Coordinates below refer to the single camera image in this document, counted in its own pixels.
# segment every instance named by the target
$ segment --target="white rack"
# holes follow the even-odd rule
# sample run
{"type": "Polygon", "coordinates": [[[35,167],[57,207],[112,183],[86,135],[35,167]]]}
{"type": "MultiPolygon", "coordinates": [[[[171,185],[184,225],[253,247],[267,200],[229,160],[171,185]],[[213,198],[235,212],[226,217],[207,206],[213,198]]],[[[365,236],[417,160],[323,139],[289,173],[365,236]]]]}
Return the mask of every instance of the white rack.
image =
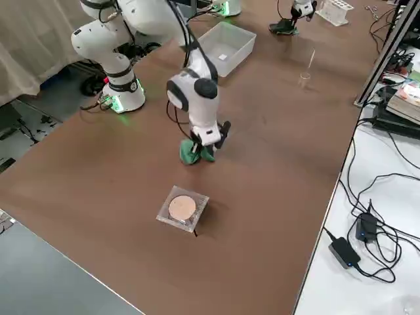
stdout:
{"type": "Polygon", "coordinates": [[[326,0],[321,3],[321,9],[316,11],[316,14],[334,26],[342,26],[348,23],[346,13],[352,9],[354,7],[343,0],[326,0]]]}

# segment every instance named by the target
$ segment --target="book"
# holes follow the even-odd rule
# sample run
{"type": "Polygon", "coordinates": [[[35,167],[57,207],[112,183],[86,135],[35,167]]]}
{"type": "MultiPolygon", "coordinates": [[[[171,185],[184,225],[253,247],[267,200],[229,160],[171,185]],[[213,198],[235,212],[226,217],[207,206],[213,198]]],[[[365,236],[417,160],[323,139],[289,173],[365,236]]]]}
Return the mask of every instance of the book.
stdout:
{"type": "Polygon", "coordinates": [[[387,111],[420,125],[420,81],[406,79],[389,100],[387,111]]]}

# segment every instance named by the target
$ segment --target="power adapter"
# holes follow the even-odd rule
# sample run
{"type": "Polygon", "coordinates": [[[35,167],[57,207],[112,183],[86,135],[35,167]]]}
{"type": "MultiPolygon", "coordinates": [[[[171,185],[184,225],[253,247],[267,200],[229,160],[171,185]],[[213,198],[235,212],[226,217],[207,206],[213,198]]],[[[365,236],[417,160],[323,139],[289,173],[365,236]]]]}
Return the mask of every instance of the power adapter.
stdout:
{"type": "Polygon", "coordinates": [[[371,243],[376,240],[377,231],[376,219],[371,213],[362,213],[357,218],[356,239],[365,243],[371,243]]]}
{"type": "Polygon", "coordinates": [[[345,269],[356,266],[360,261],[359,255],[357,255],[345,238],[334,239],[328,248],[345,269]]]}

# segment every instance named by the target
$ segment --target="transparent storage bin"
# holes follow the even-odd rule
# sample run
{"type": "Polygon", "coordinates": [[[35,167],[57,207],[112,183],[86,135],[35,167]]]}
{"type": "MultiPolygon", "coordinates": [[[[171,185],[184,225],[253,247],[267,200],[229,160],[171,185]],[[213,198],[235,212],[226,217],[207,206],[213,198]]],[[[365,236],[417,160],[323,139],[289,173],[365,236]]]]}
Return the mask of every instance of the transparent storage bin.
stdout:
{"type": "Polygon", "coordinates": [[[256,37],[250,31],[220,22],[198,41],[219,75],[226,77],[252,53],[256,37]]]}

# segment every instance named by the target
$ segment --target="brown table surface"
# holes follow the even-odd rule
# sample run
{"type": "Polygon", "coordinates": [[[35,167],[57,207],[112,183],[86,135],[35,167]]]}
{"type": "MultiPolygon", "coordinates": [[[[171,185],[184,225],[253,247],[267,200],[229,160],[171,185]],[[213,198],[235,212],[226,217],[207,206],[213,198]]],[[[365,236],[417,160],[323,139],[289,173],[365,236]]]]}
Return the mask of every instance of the brown table surface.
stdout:
{"type": "Polygon", "coordinates": [[[216,163],[179,161],[182,135],[165,114],[166,81],[182,64],[172,43],[136,66],[143,109],[74,115],[1,175],[0,207],[147,315],[290,314],[376,57],[366,3],[349,1],[347,26],[316,15],[299,36],[276,37],[275,1],[243,0],[232,21],[257,40],[220,81],[232,133],[216,163]],[[156,220],[173,185],[211,198],[198,238],[156,220]]]}

